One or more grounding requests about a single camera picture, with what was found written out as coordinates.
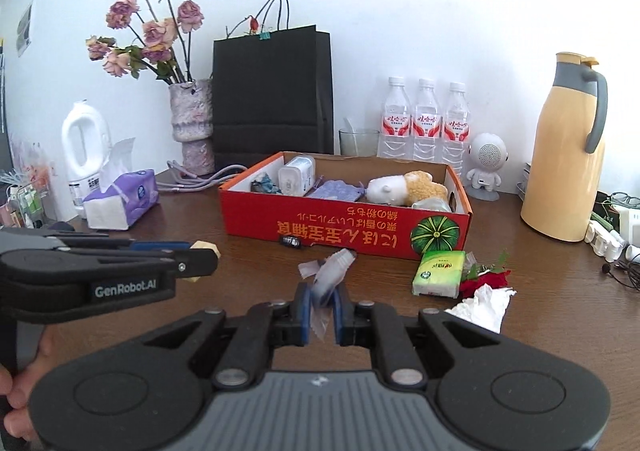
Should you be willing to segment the left hand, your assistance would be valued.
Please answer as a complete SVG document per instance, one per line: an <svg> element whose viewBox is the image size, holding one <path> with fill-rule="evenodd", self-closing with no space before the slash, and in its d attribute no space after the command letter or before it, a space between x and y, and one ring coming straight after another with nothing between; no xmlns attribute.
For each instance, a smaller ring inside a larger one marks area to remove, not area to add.
<svg viewBox="0 0 640 451"><path fill-rule="evenodd" d="M2 416L2 427L17 439L33 442L37 434L28 411L28 401L35 385L55 366L55 342L58 328L46 327L40 337L35 359L26 369L12 377L5 367L1 368L1 395L9 401L9 413Z"/></svg>

